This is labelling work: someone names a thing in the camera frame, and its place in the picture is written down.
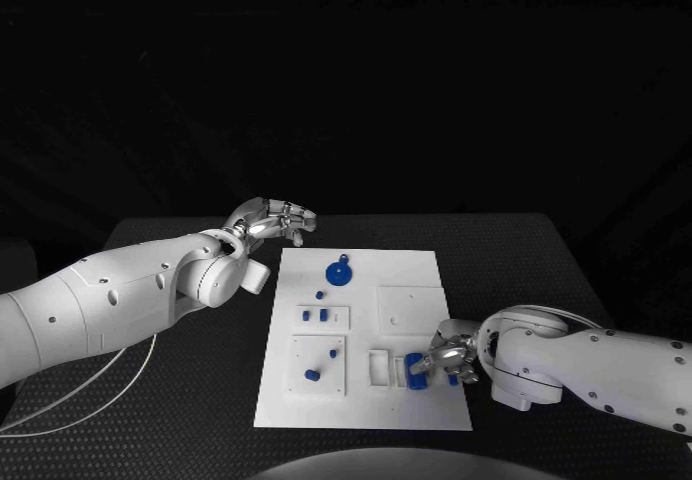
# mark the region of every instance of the blue rectangular piece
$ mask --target blue rectangular piece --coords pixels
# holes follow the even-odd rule
[[[404,357],[404,365],[407,366],[407,384],[411,390],[426,390],[428,388],[428,377],[426,373],[411,375],[411,365],[421,360],[423,353],[410,353]]]

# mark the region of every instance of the black curtain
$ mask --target black curtain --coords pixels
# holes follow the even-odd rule
[[[0,220],[41,274],[123,218],[258,195],[538,211],[620,327],[692,340],[689,12],[286,5],[2,11]]]

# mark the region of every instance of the dark gray table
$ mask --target dark gray table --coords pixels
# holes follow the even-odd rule
[[[222,225],[224,218],[126,220],[107,248]],[[260,296],[240,291],[163,332],[150,367],[116,405],[49,436],[0,440],[2,478],[245,478],[296,458],[346,448],[459,450],[568,478],[692,478],[682,437],[600,412],[570,392],[557,405],[518,412],[490,399],[490,382],[466,388],[473,432],[302,430],[253,427],[286,241],[254,258],[274,271]],[[368,215],[319,218],[306,246],[434,250],[450,313],[483,320],[521,303],[567,309],[611,326],[555,228],[542,215]],[[90,413],[139,369],[149,342],[108,374],[18,433],[55,428]],[[33,376],[10,420],[51,403],[107,362],[92,358]]]

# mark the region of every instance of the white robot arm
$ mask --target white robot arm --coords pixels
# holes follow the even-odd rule
[[[314,228],[313,212],[255,198],[221,229],[97,253],[0,295],[0,388],[139,343],[188,313],[222,305],[238,287],[258,294],[270,271],[250,253],[270,237],[300,246],[299,230]]]
[[[599,410],[689,434],[692,344],[603,328],[570,334],[555,312],[519,306],[482,324],[443,321],[411,373],[440,366],[475,383],[477,356],[493,380],[493,399],[512,408],[558,403],[567,387]]]

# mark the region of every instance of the cable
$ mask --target cable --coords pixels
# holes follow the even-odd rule
[[[560,308],[551,308],[551,307],[544,307],[542,305],[516,305],[516,308],[532,308],[535,310],[539,310],[547,313],[554,313],[555,315],[562,315],[564,317],[570,318],[571,320],[583,323],[587,325],[587,327],[591,328],[603,328],[594,321],[588,320],[588,318],[584,318],[581,315],[577,315],[573,312],[568,312],[565,310],[560,310]]]
[[[48,407],[43,407],[41,410],[33,412],[30,415],[28,415],[25,418],[19,419],[16,422],[3,425],[0,428],[0,432],[5,432],[10,428],[16,427],[18,425],[22,425],[25,422],[28,422],[32,418],[38,417],[42,413],[46,413],[52,408],[55,408],[68,398],[71,398],[77,393],[80,393],[81,390],[87,388],[87,386],[94,382],[94,380],[105,373],[108,368],[111,368],[111,365],[116,363],[116,360],[121,357],[121,355],[126,353],[127,348],[124,348],[118,354],[111,358],[111,361],[107,363],[105,367],[92,375],[92,377],[61,398],[58,399]]]
[[[74,427],[75,425],[78,425],[80,423],[85,422],[91,417],[94,417],[94,415],[98,415],[111,405],[113,403],[118,400],[118,398],[126,394],[126,392],[130,390],[130,387],[133,386],[134,382],[137,381],[137,379],[140,378],[140,375],[141,375],[141,372],[144,371],[144,368],[147,366],[147,363],[149,363],[149,359],[152,358],[152,353],[154,352],[154,345],[156,345],[156,334],[154,336],[152,337],[152,345],[149,347],[149,353],[147,353],[147,358],[144,358],[144,362],[141,363],[141,367],[140,367],[140,370],[137,371],[133,379],[130,380],[130,383],[126,385],[126,388],[123,388],[123,390],[120,391],[120,393],[111,398],[111,400],[108,401],[108,403],[101,406],[94,412],[91,412],[85,417],[82,417],[80,420],[77,420],[77,422],[72,422],[71,424],[59,427],[59,428],[55,428],[54,430],[46,430],[43,432],[35,432],[35,433],[18,433],[18,434],[10,434],[10,435],[0,435],[0,438],[26,438],[26,437],[38,437],[39,435],[48,435],[49,433],[55,433],[55,432],[59,432],[61,430],[65,430],[67,428],[71,428]],[[108,362],[108,365],[101,369],[101,371],[97,373],[97,375],[90,378],[90,380],[87,380],[88,383],[91,383],[95,378],[98,378],[98,375],[101,375],[101,373],[105,371],[105,369],[110,367],[110,365],[113,364],[113,362],[116,361],[116,359],[120,357],[120,355],[123,354],[123,352],[126,351],[126,349],[123,349],[118,353],[118,355],[116,355],[114,359]],[[9,428],[15,427],[16,425],[19,425],[20,423],[26,422],[30,418],[33,418],[36,415],[39,415],[41,413],[43,413],[45,411],[48,411],[51,408],[55,407],[55,405],[58,405],[62,401],[65,401],[87,385],[88,383],[84,383],[72,392],[69,392],[68,395],[65,395],[64,398],[61,398],[56,402],[54,402],[54,404],[51,404],[46,408],[43,408],[42,410],[39,410],[38,412],[32,413],[32,415],[29,415],[26,418],[23,418],[22,420],[19,420],[18,422],[15,422],[15,424],[10,424],[9,426],[3,427],[3,429],[0,429],[0,431],[5,431],[7,430]]]

